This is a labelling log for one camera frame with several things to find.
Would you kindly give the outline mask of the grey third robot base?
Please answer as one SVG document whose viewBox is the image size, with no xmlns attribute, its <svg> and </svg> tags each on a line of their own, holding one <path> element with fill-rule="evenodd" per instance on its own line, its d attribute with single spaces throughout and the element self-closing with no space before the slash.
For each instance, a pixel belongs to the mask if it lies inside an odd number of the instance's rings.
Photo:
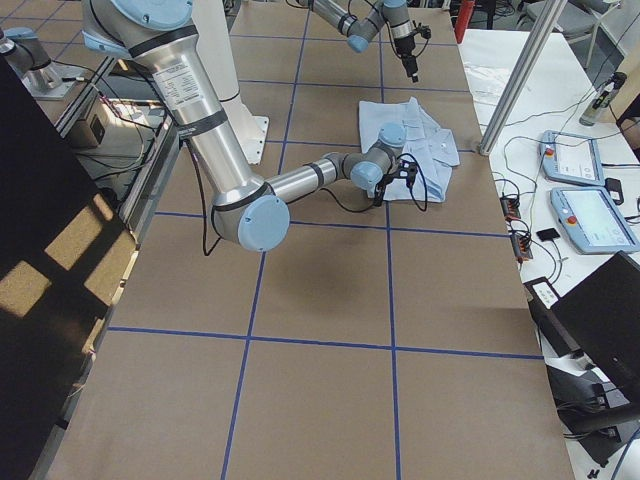
<svg viewBox="0 0 640 480">
<path fill-rule="evenodd" d="M 49 94 L 63 84 L 61 74 L 31 28 L 1 30 L 1 56 L 32 94 Z"/>
</svg>

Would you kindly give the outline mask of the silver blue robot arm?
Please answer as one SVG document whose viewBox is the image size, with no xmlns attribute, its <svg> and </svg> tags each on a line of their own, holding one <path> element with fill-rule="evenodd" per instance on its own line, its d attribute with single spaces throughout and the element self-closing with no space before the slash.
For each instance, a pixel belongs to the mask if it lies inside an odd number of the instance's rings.
<svg viewBox="0 0 640 480">
<path fill-rule="evenodd" d="M 236 86 L 229 30 L 218 1 L 85 1 L 83 35 L 88 48 L 131 59 L 154 78 L 162 100 L 204 171 L 215 197 L 211 223 L 218 235 L 247 250 L 264 252 L 285 238 L 288 204 L 337 180 L 383 197 L 398 169 L 406 131 L 384 124 L 364 153 L 330 153 L 270 179 L 255 174 L 215 88 Z"/>
<path fill-rule="evenodd" d="M 357 53 L 364 52 L 374 37 L 388 28 L 392 50 L 402 62 L 407 77 L 417 83 L 419 53 L 415 53 L 416 36 L 429 41 L 430 28 L 411 20 L 406 1 L 375 1 L 363 19 L 345 10 L 335 1 L 296 1 L 300 8 L 307 9 L 332 25 Z"/>
</svg>

